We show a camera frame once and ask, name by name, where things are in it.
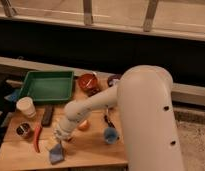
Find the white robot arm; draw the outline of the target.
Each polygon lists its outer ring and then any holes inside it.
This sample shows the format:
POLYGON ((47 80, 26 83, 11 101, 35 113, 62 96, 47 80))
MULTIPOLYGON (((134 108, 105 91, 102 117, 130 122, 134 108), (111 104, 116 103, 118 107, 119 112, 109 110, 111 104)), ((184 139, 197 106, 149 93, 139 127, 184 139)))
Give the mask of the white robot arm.
POLYGON ((164 68, 139 65, 120 81, 91 97, 64 107, 53 135, 67 140, 93 110, 119 111, 129 171, 185 171, 172 105, 173 79, 164 68))

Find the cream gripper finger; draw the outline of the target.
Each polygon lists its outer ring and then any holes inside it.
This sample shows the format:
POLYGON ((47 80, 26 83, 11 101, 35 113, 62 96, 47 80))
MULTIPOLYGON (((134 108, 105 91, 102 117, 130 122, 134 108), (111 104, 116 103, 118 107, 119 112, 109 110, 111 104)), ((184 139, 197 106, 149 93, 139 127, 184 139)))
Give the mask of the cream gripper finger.
POLYGON ((59 140, 56 137, 50 137, 46 142, 45 148, 50 151, 58 143, 59 140))

